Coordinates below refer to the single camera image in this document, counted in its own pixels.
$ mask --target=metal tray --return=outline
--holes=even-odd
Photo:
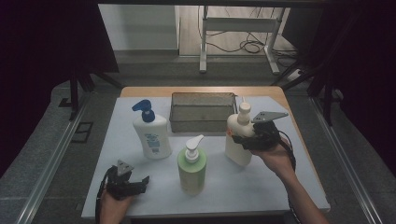
[[[233,92],[174,92],[169,120],[173,133],[220,133],[234,113]]]

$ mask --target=blue pump cap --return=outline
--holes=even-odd
[[[132,106],[132,110],[141,110],[142,111],[142,119],[146,123],[150,123],[155,120],[154,111],[151,110],[151,102],[149,100],[142,100],[139,103]]]

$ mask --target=hand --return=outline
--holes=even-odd
[[[122,201],[114,199],[110,193],[104,189],[101,197],[101,224],[119,224],[125,217],[129,205],[134,200],[134,196],[125,198]]]
[[[288,152],[280,144],[268,150],[250,150],[251,154],[260,157],[265,165],[279,177],[294,175]]]

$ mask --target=lotion bottle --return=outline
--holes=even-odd
[[[199,194],[204,189],[206,154],[198,148],[203,138],[198,135],[188,140],[177,156],[180,185],[189,195]]]
[[[142,116],[133,122],[143,148],[143,154],[149,159],[162,159],[172,154],[167,132],[168,120],[156,115],[151,110],[151,102],[142,100],[132,107],[133,111],[141,110]]]
[[[240,166],[247,166],[251,161],[251,152],[236,144],[232,135],[252,137],[255,135],[253,123],[250,121],[250,104],[244,101],[239,105],[239,113],[227,118],[225,137],[225,155]]]

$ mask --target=white pump cap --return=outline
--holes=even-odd
[[[241,125],[248,125],[250,122],[250,112],[251,106],[249,103],[247,102],[242,102],[239,105],[239,114],[238,114],[238,118],[237,121],[239,124]]]
[[[186,159],[189,163],[195,163],[196,161],[198,161],[199,152],[196,148],[198,147],[199,143],[203,138],[204,136],[200,134],[186,142]]]

